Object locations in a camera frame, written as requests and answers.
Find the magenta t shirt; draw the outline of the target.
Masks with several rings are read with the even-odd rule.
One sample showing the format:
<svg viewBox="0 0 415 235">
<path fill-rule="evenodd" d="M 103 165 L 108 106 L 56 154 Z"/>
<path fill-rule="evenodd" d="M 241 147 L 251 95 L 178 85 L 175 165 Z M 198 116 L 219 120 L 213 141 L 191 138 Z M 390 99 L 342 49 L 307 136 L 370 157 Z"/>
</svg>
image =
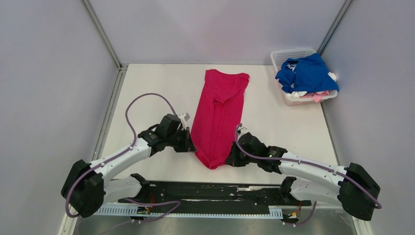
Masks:
<svg viewBox="0 0 415 235">
<path fill-rule="evenodd" d="M 195 156 L 208 169 L 225 164 L 236 126 L 241 122 L 247 73 L 227 74 L 207 70 L 190 136 Z"/>
</svg>

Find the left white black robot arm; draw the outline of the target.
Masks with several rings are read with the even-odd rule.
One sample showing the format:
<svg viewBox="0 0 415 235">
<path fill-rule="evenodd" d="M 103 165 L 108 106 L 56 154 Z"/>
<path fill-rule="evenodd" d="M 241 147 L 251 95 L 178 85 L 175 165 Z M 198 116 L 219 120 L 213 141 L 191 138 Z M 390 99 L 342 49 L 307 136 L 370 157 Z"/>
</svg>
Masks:
<svg viewBox="0 0 415 235">
<path fill-rule="evenodd" d="M 123 198 L 134 198 L 145 202 L 150 196 L 148 182 L 138 173 L 124 179 L 115 177 L 138 163 L 146 160 L 166 147 L 175 152 L 195 152 L 196 148 L 190 138 L 187 121 L 188 113 L 181 115 L 167 114 L 159 124 L 134 136 L 132 143 L 114 153 L 89 163 L 84 160 L 75 162 L 65 180 L 61 195 L 65 198 L 65 206 L 76 210 L 70 212 L 71 218 L 87 218 L 97 212 L 102 205 Z"/>
</svg>

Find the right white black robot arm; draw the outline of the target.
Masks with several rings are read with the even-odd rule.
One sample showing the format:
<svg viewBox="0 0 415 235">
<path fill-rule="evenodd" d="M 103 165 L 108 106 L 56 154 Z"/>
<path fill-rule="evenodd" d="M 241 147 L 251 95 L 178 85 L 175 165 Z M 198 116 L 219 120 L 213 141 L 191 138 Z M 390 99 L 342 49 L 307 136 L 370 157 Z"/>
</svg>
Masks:
<svg viewBox="0 0 415 235">
<path fill-rule="evenodd" d="M 286 175 L 279 197 L 288 205 L 297 200 L 341 206 L 363 221 L 370 221 L 374 211 L 381 209 L 380 186 L 356 163 L 330 165 L 302 158 L 285 148 L 266 146 L 249 132 L 233 141 L 225 163 L 233 167 L 254 163 L 266 172 Z"/>
</svg>

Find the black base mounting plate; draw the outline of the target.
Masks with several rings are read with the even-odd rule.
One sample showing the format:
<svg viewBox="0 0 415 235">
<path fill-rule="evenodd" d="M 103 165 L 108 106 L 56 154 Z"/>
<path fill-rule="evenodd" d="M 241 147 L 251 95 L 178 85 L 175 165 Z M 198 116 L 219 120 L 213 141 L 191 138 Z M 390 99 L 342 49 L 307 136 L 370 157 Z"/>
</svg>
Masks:
<svg viewBox="0 0 415 235">
<path fill-rule="evenodd" d="M 180 201 L 177 209 L 179 212 L 262 212 L 270 206 L 309 207 L 307 204 L 283 205 L 276 196 L 271 194 L 275 189 L 271 185 L 264 184 L 225 184 L 225 183 L 200 183 L 200 182 L 173 182 L 150 181 L 150 189 L 143 198 L 134 198 L 141 203 L 151 201 L 158 204 L 152 210 L 166 212 L 172 207 L 162 205 L 163 202 Z"/>
</svg>

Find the pink garment in basket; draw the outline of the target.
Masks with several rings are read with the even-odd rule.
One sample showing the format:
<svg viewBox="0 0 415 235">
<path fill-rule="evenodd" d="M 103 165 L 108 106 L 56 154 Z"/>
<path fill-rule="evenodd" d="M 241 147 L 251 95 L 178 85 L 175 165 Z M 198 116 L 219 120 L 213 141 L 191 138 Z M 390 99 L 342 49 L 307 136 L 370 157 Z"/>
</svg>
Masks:
<svg viewBox="0 0 415 235">
<path fill-rule="evenodd" d="M 322 100 L 323 97 L 329 96 L 329 91 L 322 91 L 316 93 L 306 93 L 305 95 L 301 96 L 300 98 L 310 98 L 314 102 L 318 103 Z"/>
</svg>

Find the white plastic laundry basket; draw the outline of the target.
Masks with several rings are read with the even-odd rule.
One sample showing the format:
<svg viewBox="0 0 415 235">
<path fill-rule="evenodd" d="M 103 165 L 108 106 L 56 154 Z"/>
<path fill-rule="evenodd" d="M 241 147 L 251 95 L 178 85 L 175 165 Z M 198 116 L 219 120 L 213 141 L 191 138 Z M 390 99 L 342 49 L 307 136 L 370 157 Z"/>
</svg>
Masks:
<svg viewBox="0 0 415 235">
<path fill-rule="evenodd" d="M 297 59 L 306 56 L 310 56 L 316 53 L 316 51 L 312 48 L 294 48 L 294 49 L 282 49 L 282 50 L 275 50 L 272 51 L 270 54 L 271 61 L 273 63 L 273 67 L 275 72 L 278 72 L 281 69 L 282 64 L 289 58 Z M 335 98 L 338 95 L 336 90 L 329 91 L 328 95 L 322 96 L 320 100 L 315 101 L 314 98 L 317 96 L 298 96 L 295 95 L 288 95 L 284 91 L 281 91 L 281 95 L 283 97 L 284 103 L 287 106 L 296 106 L 302 104 L 314 104 L 314 103 L 321 103 L 325 100 Z"/>
</svg>

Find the blue t shirt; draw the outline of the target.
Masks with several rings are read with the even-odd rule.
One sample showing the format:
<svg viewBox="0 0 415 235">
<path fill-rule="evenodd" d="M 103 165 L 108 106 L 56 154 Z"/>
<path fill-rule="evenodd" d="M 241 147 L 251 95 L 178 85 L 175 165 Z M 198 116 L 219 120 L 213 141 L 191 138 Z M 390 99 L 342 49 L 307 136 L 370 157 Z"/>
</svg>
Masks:
<svg viewBox="0 0 415 235">
<path fill-rule="evenodd" d="M 339 86 L 329 75 L 329 69 L 319 54 L 302 58 L 288 58 L 276 74 L 276 80 L 286 93 L 339 91 Z"/>
</svg>

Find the aluminium frame rail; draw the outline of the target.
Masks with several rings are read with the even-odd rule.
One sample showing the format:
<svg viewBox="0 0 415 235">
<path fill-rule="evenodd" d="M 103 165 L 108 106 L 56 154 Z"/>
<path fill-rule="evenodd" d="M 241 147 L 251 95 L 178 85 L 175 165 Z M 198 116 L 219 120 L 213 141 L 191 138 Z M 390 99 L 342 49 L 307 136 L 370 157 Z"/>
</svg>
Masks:
<svg viewBox="0 0 415 235">
<path fill-rule="evenodd" d="M 283 205 L 296 205 L 308 202 L 323 203 L 324 205 L 341 206 L 345 211 L 354 207 L 360 208 L 367 203 L 368 196 L 358 186 L 351 182 L 341 182 L 341 186 L 334 190 L 309 181 L 300 181 L 296 178 L 286 178 L 277 186 L 271 195 L 276 196 Z M 96 212 L 103 204 L 127 198 L 143 198 L 149 191 L 147 181 L 139 182 L 136 178 L 112 180 L 108 184 L 103 182 L 86 183 L 76 187 L 72 193 L 67 193 L 69 203 L 83 217 Z"/>
</svg>

